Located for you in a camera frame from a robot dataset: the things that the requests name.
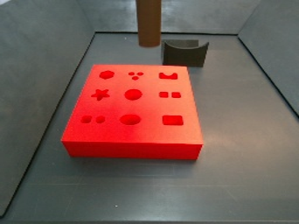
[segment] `circular hole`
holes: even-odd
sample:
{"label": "circular hole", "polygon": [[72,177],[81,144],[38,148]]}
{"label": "circular hole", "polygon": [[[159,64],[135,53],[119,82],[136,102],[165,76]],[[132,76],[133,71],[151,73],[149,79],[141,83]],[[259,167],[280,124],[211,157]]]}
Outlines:
{"label": "circular hole", "polygon": [[119,119],[119,121],[124,124],[124,125],[136,125],[137,123],[140,123],[141,118],[139,115],[123,115]]}
{"label": "circular hole", "polygon": [[97,116],[96,123],[102,123],[105,121],[105,117],[102,115]]}
{"label": "circular hole", "polygon": [[129,101],[135,101],[137,100],[140,97],[143,96],[143,93],[140,90],[137,89],[128,89],[125,91],[125,98],[129,100]]}
{"label": "circular hole", "polygon": [[81,122],[81,123],[89,123],[89,122],[90,122],[90,118],[92,118],[90,115],[84,115],[84,116],[80,118],[80,122]]}

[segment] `hole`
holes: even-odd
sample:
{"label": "hole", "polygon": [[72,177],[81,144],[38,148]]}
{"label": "hole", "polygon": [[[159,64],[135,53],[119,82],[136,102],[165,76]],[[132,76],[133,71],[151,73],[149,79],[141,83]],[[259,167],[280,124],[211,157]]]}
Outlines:
{"label": "hole", "polygon": [[108,89],[105,90],[96,89],[96,93],[90,97],[96,97],[97,101],[100,101],[104,97],[109,97]]}
{"label": "hole", "polygon": [[177,80],[177,73],[167,75],[164,73],[159,73],[159,78],[163,80]]}
{"label": "hole", "polygon": [[139,115],[123,115],[119,121],[125,125],[136,125],[140,123],[141,118]]}
{"label": "hole", "polygon": [[115,73],[112,71],[105,71],[98,74],[98,78],[104,80],[110,79],[113,76],[115,76]]}
{"label": "hole", "polygon": [[160,93],[159,93],[159,96],[160,96],[161,98],[168,98],[168,93],[167,93],[167,92],[160,92]]}
{"label": "hole", "polygon": [[140,90],[137,89],[128,89],[125,91],[125,98],[129,100],[129,101],[135,101],[137,100],[140,97],[143,96],[143,93]]}
{"label": "hole", "polygon": [[102,115],[97,116],[96,123],[102,123],[105,121],[105,117]]}
{"label": "hole", "polygon": [[90,119],[92,119],[92,116],[90,116],[90,115],[84,115],[84,116],[80,118],[80,122],[81,122],[81,123],[89,123],[89,122],[90,122]]}
{"label": "hole", "polygon": [[183,117],[180,115],[164,115],[163,125],[183,125]]}
{"label": "hole", "polygon": [[180,92],[172,92],[172,98],[181,98]]}

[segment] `red foam block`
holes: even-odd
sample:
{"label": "red foam block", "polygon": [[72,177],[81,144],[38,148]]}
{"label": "red foam block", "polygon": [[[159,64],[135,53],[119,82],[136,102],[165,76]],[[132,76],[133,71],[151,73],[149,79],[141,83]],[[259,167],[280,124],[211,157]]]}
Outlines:
{"label": "red foam block", "polygon": [[196,159],[203,140],[187,67],[94,65],[61,142],[72,157]]}

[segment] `gray wall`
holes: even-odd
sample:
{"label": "gray wall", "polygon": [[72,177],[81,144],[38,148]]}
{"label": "gray wall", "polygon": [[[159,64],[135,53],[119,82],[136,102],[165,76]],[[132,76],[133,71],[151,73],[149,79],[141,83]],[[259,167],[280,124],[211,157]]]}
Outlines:
{"label": "gray wall", "polygon": [[0,0],[0,4],[6,3],[9,0]]}
{"label": "gray wall", "polygon": [[299,114],[299,1],[263,0],[239,38]]}
{"label": "gray wall", "polygon": [[[260,0],[163,0],[163,32],[237,34]],[[78,0],[96,32],[136,32],[136,0]]]}
{"label": "gray wall", "polygon": [[92,36],[73,0],[0,6],[0,215]]}

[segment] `rectangular hole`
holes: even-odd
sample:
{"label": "rectangular hole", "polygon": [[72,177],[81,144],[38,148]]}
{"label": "rectangular hole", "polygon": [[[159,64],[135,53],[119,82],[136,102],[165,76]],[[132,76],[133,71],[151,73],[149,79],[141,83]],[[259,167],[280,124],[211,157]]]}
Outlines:
{"label": "rectangular hole", "polygon": [[183,125],[183,117],[180,115],[164,115],[163,125]]}

